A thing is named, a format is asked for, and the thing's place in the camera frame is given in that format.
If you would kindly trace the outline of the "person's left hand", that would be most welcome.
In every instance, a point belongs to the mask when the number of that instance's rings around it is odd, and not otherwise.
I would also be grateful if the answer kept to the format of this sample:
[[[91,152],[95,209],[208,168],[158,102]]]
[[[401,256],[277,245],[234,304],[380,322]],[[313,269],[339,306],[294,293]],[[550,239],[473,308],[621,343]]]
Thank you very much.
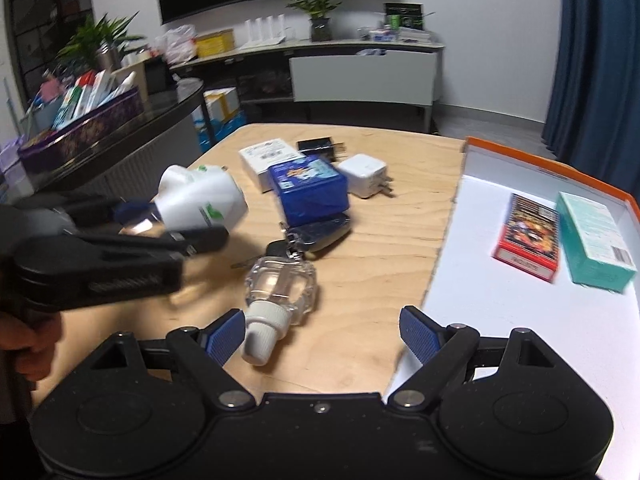
[[[30,382],[40,382],[50,375],[56,345],[62,337],[59,313],[47,315],[32,327],[11,315],[1,315],[1,349],[17,352],[15,369]]]

